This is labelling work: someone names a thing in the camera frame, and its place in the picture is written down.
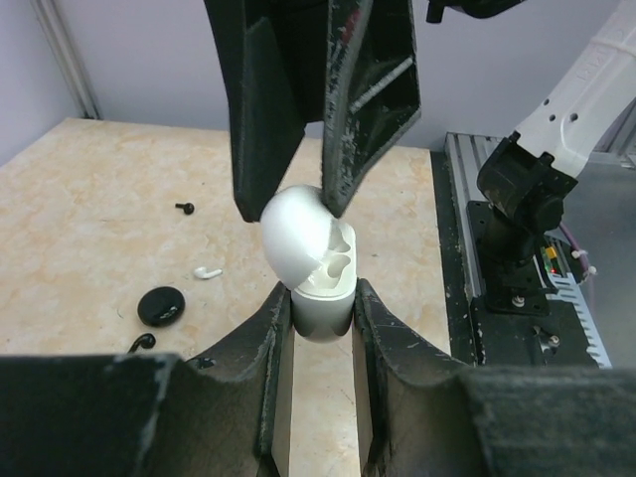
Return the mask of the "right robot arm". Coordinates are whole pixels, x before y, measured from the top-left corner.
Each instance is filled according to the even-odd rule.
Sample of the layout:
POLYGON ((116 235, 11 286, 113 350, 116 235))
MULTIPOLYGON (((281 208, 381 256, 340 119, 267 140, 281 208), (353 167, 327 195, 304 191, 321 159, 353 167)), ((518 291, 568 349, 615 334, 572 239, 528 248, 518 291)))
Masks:
MULTIPOLYGON (((369 171, 419 119, 408 1, 209 1, 225 85, 234 200, 263 229, 265 256, 294 290, 329 255, 369 171)), ((500 228, 495 260, 554 229, 563 201, 635 97, 635 5, 618 3, 538 108, 481 168, 500 228)))

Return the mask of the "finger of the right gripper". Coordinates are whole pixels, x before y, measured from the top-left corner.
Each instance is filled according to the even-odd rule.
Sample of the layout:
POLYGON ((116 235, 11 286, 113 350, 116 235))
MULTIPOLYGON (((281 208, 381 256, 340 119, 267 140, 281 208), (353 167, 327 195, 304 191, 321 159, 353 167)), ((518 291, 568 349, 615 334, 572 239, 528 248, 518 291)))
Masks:
POLYGON ((329 2, 321 189, 334 217, 420 114, 411 3, 329 2))
POLYGON ((229 107, 233 191, 257 223, 276 193, 306 122, 265 1, 207 1, 229 107))

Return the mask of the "black charging case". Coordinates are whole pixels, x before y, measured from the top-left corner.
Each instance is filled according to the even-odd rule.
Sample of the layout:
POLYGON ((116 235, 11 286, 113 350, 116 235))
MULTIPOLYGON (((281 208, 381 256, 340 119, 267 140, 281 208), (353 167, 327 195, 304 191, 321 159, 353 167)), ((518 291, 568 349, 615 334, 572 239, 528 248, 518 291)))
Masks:
POLYGON ((179 320, 185 308, 185 296, 179 289, 161 286, 149 290, 141 297, 137 315, 148 327, 165 328, 179 320))

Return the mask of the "white earbud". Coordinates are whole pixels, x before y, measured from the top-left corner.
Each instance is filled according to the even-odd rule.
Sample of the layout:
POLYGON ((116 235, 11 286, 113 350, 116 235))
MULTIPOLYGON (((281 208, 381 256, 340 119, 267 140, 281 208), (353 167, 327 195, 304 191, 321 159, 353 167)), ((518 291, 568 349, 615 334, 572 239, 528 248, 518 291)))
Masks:
POLYGON ((209 280, 216 278, 223 274, 223 271, 220 268, 209 269, 205 266, 197 267, 193 270, 193 275, 201 280, 209 280))

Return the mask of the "white charging case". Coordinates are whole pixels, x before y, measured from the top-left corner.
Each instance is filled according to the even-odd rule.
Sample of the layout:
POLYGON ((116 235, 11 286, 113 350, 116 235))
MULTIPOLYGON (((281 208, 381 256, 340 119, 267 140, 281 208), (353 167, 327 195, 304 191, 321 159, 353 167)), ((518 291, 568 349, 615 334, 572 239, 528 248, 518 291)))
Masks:
POLYGON ((358 281, 354 228, 335 218, 321 191, 309 185, 274 195, 259 223, 266 261, 291 291, 296 332, 314 343, 343 337, 351 326, 358 281))

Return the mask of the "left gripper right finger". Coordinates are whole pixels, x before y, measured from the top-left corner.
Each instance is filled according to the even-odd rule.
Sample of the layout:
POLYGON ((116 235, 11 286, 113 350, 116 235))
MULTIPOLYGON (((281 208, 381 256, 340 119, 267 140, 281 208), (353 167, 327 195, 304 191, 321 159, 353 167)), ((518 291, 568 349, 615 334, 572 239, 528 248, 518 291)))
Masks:
POLYGON ((365 476, 631 476, 635 375, 472 367, 396 317, 360 279, 353 362, 365 476))

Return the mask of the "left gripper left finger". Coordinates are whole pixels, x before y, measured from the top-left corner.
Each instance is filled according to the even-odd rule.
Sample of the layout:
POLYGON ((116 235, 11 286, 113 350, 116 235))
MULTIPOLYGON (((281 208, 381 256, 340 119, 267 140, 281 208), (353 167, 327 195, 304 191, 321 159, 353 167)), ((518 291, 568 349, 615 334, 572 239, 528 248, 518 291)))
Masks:
POLYGON ((285 476, 290 423, 291 301, 283 285, 189 360, 1 361, 5 476, 285 476))

